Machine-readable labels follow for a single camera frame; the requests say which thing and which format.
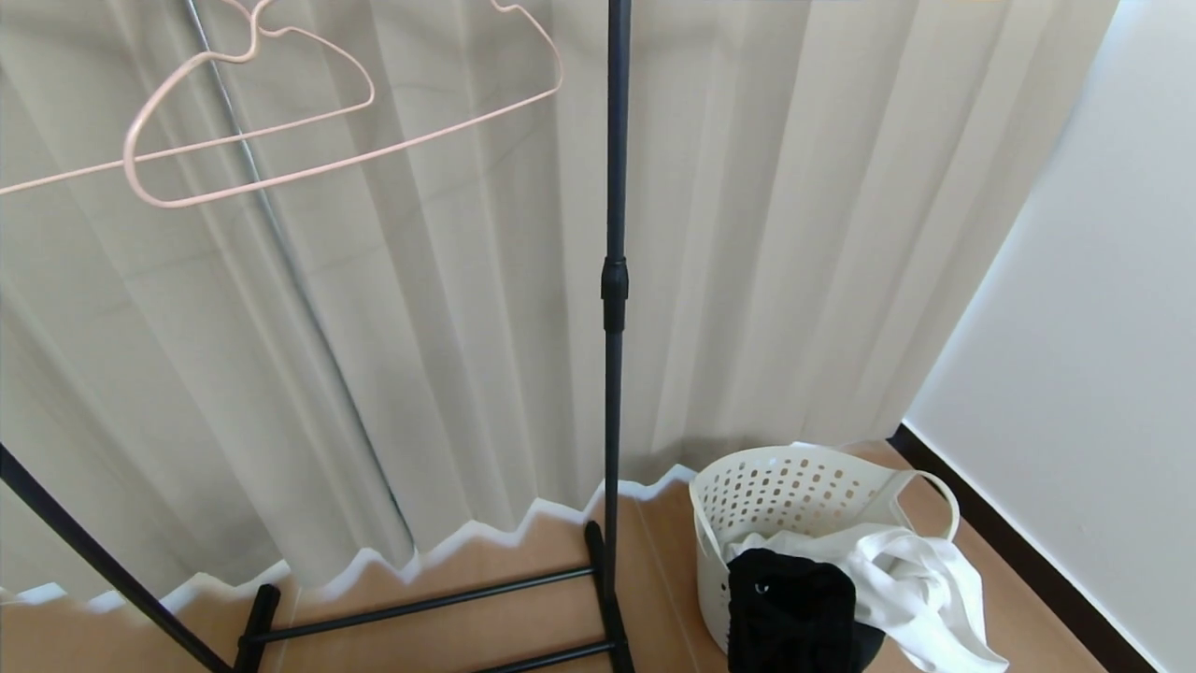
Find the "curtain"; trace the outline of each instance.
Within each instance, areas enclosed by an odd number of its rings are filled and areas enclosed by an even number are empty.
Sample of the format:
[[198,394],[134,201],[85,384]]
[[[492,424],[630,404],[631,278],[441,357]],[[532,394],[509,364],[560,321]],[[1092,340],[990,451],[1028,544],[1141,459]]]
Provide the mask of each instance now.
[[[213,45],[243,50],[236,12],[196,2]],[[116,158],[197,49],[185,5],[6,0],[0,183]],[[598,487],[606,7],[526,6],[565,87],[475,129],[183,210],[141,203],[118,171],[0,201],[0,436],[155,591],[280,557],[319,583],[364,546],[398,565],[466,521],[512,530],[535,498],[580,507]],[[887,436],[1115,7],[637,2],[623,477]],[[266,176],[554,78],[535,30],[487,2],[281,0],[264,19],[336,42],[378,85],[361,112],[251,141]],[[244,128],[365,93],[298,37],[220,72]],[[195,73],[142,151],[227,134],[222,100]],[[142,175],[177,197],[244,181],[244,158]],[[0,583],[92,591],[73,562],[42,562],[53,543],[8,534],[32,530],[5,527]]]

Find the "clothes rack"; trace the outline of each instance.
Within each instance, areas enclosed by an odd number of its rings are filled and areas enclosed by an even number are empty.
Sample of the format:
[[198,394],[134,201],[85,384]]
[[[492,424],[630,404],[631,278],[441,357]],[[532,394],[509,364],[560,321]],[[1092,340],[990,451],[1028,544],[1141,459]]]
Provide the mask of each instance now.
[[286,641],[392,619],[499,594],[554,582],[592,577],[605,637],[598,642],[539,655],[480,673],[518,673],[555,666],[574,659],[606,653],[616,673],[634,673],[627,632],[615,592],[616,540],[618,524],[620,410],[622,402],[623,328],[628,296],[627,258],[623,251],[627,201],[627,116],[630,65],[631,0],[609,0],[608,26],[608,120],[606,120],[606,258],[602,269],[603,329],[606,332],[605,369],[605,539],[597,522],[588,522],[584,536],[590,563],[513,582],[493,585],[411,604],[373,610],[286,629],[273,629],[281,593],[273,585],[258,588],[244,635],[238,641],[237,659],[227,663],[199,636],[166,610],[129,574],[83,526],[0,443],[0,479],[25,502],[59,537],[84,558],[114,589],[140,610],[159,629],[212,673],[258,673],[266,647]]

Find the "beige curtain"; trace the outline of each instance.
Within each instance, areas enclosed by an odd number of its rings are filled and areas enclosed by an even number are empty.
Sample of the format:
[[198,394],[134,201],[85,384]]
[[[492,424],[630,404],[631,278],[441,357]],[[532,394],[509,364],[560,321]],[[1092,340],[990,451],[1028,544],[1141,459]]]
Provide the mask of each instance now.
[[[214,47],[243,49],[236,13],[196,1]],[[556,98],[270,189],[281,237],[260,198],[159,210],[118,173],[0,202],[0,436],[155,591],[279,557],[318,583],[362,546],[398,565],[469,520],[511,530],[537,497],[597,488],[606,10],[527,6],[565,57]],[[623,476],[887,436],[1115,7],[637,2]],[[267,176],[551,84],[535,31],[486,2],[281,0],[266,19],[379,85],[366,111],[255,140]],[[4,184],[115,158],[195,50],[184,0],[6,0],[0,30]],[[245,128],[364,92],[300,38],[221,73]],[[210,78],[176,93],[145,149],[227,133]],[[144,173],[182,196],[245,169],[230,148]],[[94,589],[28,513],[0,515],[6,588]]]

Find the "clothes hanger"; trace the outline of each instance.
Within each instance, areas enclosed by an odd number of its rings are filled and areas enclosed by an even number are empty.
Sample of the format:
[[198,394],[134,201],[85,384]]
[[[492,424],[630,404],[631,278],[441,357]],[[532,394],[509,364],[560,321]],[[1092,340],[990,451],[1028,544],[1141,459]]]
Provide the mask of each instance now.
[[[341,108],[338,110],[332,110],[331,112],[323,112],[323,114],[319,114],[319,115],[316,115],[316,116],[312,116],[312,117],[307,117],[307,118],[299,120],[299,121],[293,121],[293,122],[287,122],[287,123],[283,123],[283,124],[280,124],[280,126],[275,126],[275,127],[266,128],[266,129],[261,129],[261,130],[250,130],[250,131],[246,131],[246,133],[240,133],[238,135],[230,135],[227,137],[218,137],[215,140],[205,140],[202,142],[195,142],[195,143],[191,143],[191,145],[184,145],[182,147],[172,147],[170,149],[161,149],[161,151],[158,151],[158,152],[151,152],[148,154],[140,154],[140,155],[133,157],[134,161],[140,163],[140,161],[147,161],[147,160],[151,160],[151,159],[161,159],[161,158],[165,158],[165,157],[173,157],[173,155],[177,155],[177,154],[184,154],[187,152],[191,152],[191,151],[195,151],[195,149],[203,149],[206,147],[216,147],[216,146],[220,146],[220,145],[226,145],[228,142],[237,142],[239,140],[246,140],[246,139],[250,139],[250,137],[257,137],[260,135],[266,135],[268,133],[274,133],[275,130],[283,130],[283,129],[287,129],[287,128],[295,128],[295,127],[309,124],[309,123],[312,123],[312,122],[317,122],[317,121],[331,118],[331,117],[335,117],[335,116],[338,116],[338,115],[347,115],[349,112],[354,112],[356,110],[366,108],[366,106],[368,106],[370,104],[373,103],[373,100],[374,100],[374,82],[373,82],[373,78],[370,77],[370,72],[366,69],[365,66],[361,65],[361,61],[358,61],[356,59],[354,59],[352,54],[349,54],[344,49],[341,49],[336,44],[332,44],[328,39],[324,39],[323,37],[321,37],[321,36],[318,36],[316,33],[309,32],[306,30],[303,30],[301,27],[298,27],[298,26],[293,26],[292,25],[292,26],[280,27],[277,30],[269,30],[269,29],[266,29],[266,27],[262,27],[261,25],[258,25],[258,23],[257,23],[257,13],[260,13],[261,10],[264,10],[266,6],[269,5],[270,2],[273,2],[274,0],[264,0],[264,1],[260,2],[258,6],[254,8],[254,13],[250,13],[250,11],[246,10],[245,7],[243,7],[237,0],[220,0],[220,1],[224,2],[224,4],[226,4],[226,5],[230,5],[230,6],[234,7],[238,12],[240,12],[240,14],[249,23],[249,25],[251,27],[251,31],[250,31],[250,42],[249,42],[249,50],[246,50],[244,54],[240,54],[240,55],[237,55],[237,56],[228,55],[228,54],[220,54],[218,51],[205,51],[203,54],[197,54],[195,56],[191,56],[191,59],[189,59],[185,63],[183,63],[183,66],[181,66],[176,71],[176,74],[179,71],[183,71],[183,68],[187,68],[187,72],[190,72],[191,69],[195,69],[196,67],[199,67],[200,63],[205,63],[205,62],[207,62],[209,60],[220,60],[220,61],[227,61],[227,62],[243,63],[243,62],[249,61],[250,59],[252,59],[254,56],[257,55],[257,50],[258,50],[258,47],[260,47],[258,33],[264,35],[266,37],[281,37],[283,35],[294,32],[297,35],[301,35],[304,37],[307,37],[307,38],[315,39],[316,42],[319,42],[324,47],[328,47],[329,49],[331,49],[332,51],[335,51],[336,54],[341,55],[347,61],[349,61],[350,63],[353,63],[353,66],[355,68],[358,68],[358,71],[361,72],[361,75],[365,78],[366,85],[370,87],[370,94],[361,103],[355,103],[355,104],[349,105],[347,108]],[[81,177],[81,176],[85,176],[85,175],[91,175],[93,172],[100,172],[100,171],[105,171],[105,170],[111,170],[111,169],[121,167],[121,166],[123,166],[126,164],[126,160],[127,160],[127,158],[124,155],[122,155],[122,158],[116,159],[115,161],[108,161],[108,163],[103,163],[103,164],[96,164],[93,166],[87,166],[87,167],[83,167],[83,169],[68,170],[68,171],[65,171],[65,172],[60,172],[57,175],[50,175],[50,176],[47,176],[47,177],[39,177],[37,179],[30,179],[29,182],[22,182],[19,184],[11,184],[8,186],[0,186],[0,196],[4,196],[5,194],[13,194],[13,192],[17,192],[17,191],[23,191],[25,189],[32,189],[35,186],[43,186],[43,185],[47,185],[47,184],[53,184],[55,182],[61,182],[63,179],[69,179],[69,178],[73,178],[73,177]]]
[[[250,25],[255,27],[254,35],[257,35],[257,32],[258,32],[257,23],[256,23],[258,14],[261,14],[262,10],[264,10],[274,0],[260,0],[258,4],[254,7],[252,13],[250,14]],[[175,85],[177,85],[184,77],[187,77],[187,73],[189,73],[190,71],[195,69],[200,65],[202,65],[202,63],[205,63],[207,61],[210,61],[210,60],[222,60],[222,61],[228,61],[228,62],[245,62],[245,61],[252,59],[256,55],[256,43],[251,44],[249,51],[246,51],[244,55],[237,56],[237,57],[230,57],[230,56],[224,55],[224,54],[210,54],[210,53],[199,54],[199,55],[191,57],[189,61],[187,61],[182,66],[179,66],[178,69],[175,71],[175,73],[172,73],[169,78],[166,78],[166,81],[164,81],[161,84],[161,86],[159,86],[158,90],[154,91],[154,93],[150,97],[150,99],[146,100],[145,106],[141,108],[141,111],[138,112],[138,116],[134,117],[133,124],[129,127],[129,131],[124,136],[124,152],[123,152],[123,155],[122,155],[122,158],[123,158],[123,165],[124,165],[124,176],[129,181],[129,186],[133,188],[133,191],[138,195],[138,197],[140,197],[142,201],[145,201],[145,202],[147,202],[150,204],[158,206],[160,208],[185,208],[188,206],[196,206],[196,204],[200,204],[200,203],[207,203],[207,202],[210,202],[210,201],[215,201],[218,198],[225,198],[225,197],[228,197],[228,196],[233,196],[236,194],[244,194],[246,191],[254,191],[256,189],[264,189],[267,186],[274,186],[274,185],[277,185],[277,184],[286,184],[288,182],[295,182],[297,179],[303,179],[305,177],[312,177],[312,176],[316,176],[316,175],[322,175],[322,173],[325,173],[325,172],[329,172],[329,171],[334,171],[334,170],[337,170],[337,169],[342,169],[342,167],[356,165],[356,164],[367,161],[370,159],[376,159],[378,157],[383,157],[383,155],[386,155],[386,154],[390,154],[390,153],[393,153],[393,152],[399,152],[402,149],[407,149],[408,147],[414,147],[415,145],[419,145],[421,142],[427,142],[428,140],[441,137],[444,135],[448,135],[451,133],[456,133],[458,130],[469,128],[471,126],[476,126],[478,123],[482,123],[483,121],[502,116],[502,115],[505,115],[507,112],[511,112],[511,111],[514,111],[514,110],[517,110],[519,108],[530,105],[530,104],[532,104],[532,103],[535,103],[537,100],[542,100],[544,98],[548,98],[549,96],[553,96],[554,93],[556,93],[557,91],[560,91],[561,85],[565,84],[565,65],[561,61],[561,51],[556,48],[556,43],[553,42],[553,38],[548,35],[548,31],[544,30],[544,26],[542,26],[539,24],[539,22],[537,22],[536,18],[532,17],[531,13],[529,13],[527,10],[525,10],[521,5],[517,5],[517,4],[513,4],[513,5],[500,5],[498,2],[498,0],[490,0],[490,6],[493,6],[495,10],[498,10],[501,13],[508,13],[508,12],[519,12],[519,13],[521,13],[529,22],[531,22],[532,26],[536,27],[536,30],[544,38],[544,41],[548,42],[548,45],[553,48],[553,55],[554,55],[554,57],[556,60],[556,73],[557,74],[556,74],[556,84],[551,88],[548,88],[548,90],[545,90],[545,91],[543,91],[541,93],[531,96],[530,98],[525,98],[525,99],[519,100],[517,103],[512,103],[509,105],[506,105],[505,108],[500,108],[498,110],[487,112],[484,115],[476,116],[476,117],[474,117],[471,120],[463,121],[460,123],[456,123],[456,124],[441,128],[440,130],[434,130],[432,133],[428,133],[428,134],[425,134],[425,135],[420,135],[419,137],[413,137],[410,140],[403,140],[402,142],[397,142],[395,145],[390,145],[389,147],[382,147],[379,149],[373,149],[373,151],[370,151],[370,152],[365,152],[362,154],[358,154],[355,157],[349,157],[349,158],[346,158],[346,159],[340,159],[340,160],[336,160],[336,161],[330,161],[330,163],[327,163],[324,165],[313,166],[313,167],[310,167],[310,169],[297,170],[297,171],[293,171],[293,172],[289,172],[289,173],[286,173],[286,175],[280,175],[280,176],[270,177],[270,178],[267,178],[267,179],[260,179],[257,182],[250,182],[248,184],[240,184],[240,185],[237,185],[237,186],[230,186],[227,189],[220,189],[220,190],[216,190],[216,191],[209,191],[207,194],[200,194],[200,195],[196,195],[196,196],[188,196],[188,197],[184,197],[184,198],[175,198],[175,200],[171,200],[171,201],[166,201],[166,200],[158,198],[157,196],[154,196],[154,195],[150,194],[148,191],[146,191],[145,186],[141,184],[140,178],[138,177],[136,157],[134,157],[134,152],[136,151],[138,137],[141,134],[141,129],[145,127],[146,121],[148,121],[150,117],[153,116],[154,110],[157,109],[158,104],[161,103],[163,98],[167,93],[170,93],[170,90]],[[271,127],[271,128],[267,128],[267,129],[262,129],[262,130],[256,130],[256,131],[252,131],[252,133],[246,133],[246,134],[244,134],[244,136],[249,137],[249,136],[266,135],[268,133],[274,133],[274,131],[277,131],[277,130],[282,130],[285,128],[294,128],[297,126],[303,126],[305,123],[310,123],[311,121],[316,121],[317,118],[327,118],[328,116],[329,115],[324,115],[322,117],[312,117],[310,120],[304,120],[304,121],[300,121],[300,122],[291,122],[291,123],[287,123],[287,124],[275,126],[275,127]]]

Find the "floor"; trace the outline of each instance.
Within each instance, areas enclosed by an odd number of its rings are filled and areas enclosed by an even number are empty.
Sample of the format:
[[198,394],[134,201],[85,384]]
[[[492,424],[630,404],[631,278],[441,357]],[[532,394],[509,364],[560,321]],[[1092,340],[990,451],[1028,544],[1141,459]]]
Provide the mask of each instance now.
[[[884,443],[860,446],[858,453],[890,467],[908,467]],[[946,521],[942,500],[925,483],[907,490],[902,506],[919,530],[940,530]],[[618,593],[641,673],[726,671],[726,657],[706,632],[697,608],[691,521],[683,484],[672,484],[652,501],[621,498]],[[957,543],[984,579],[989,644],[1011,660],[1011,671],[1104,671],[971,527],[962,527]],[[275,626],[585,562],[580,530],[542,516],[519,547],[470,543],[411,585],[380,564],[368,567],[354,587],[331,600],[319,591],[301,592],[283,581]],[[248,600],[212,593],[193,601],[179,617],[231,661],[248,610]],[[60,600],[39,606],[5,605],[0,619],[0,669],[5,673],[201,672],[130,610],[94,614]],[[261,671],[462,672],[584,644],[602,635],[593,583],[581,579],[274,644]],[[594,656],[550,671],[597,673],[610,668],[605,657]],[[873,673],[915,671],[891,642],[869,668]]]

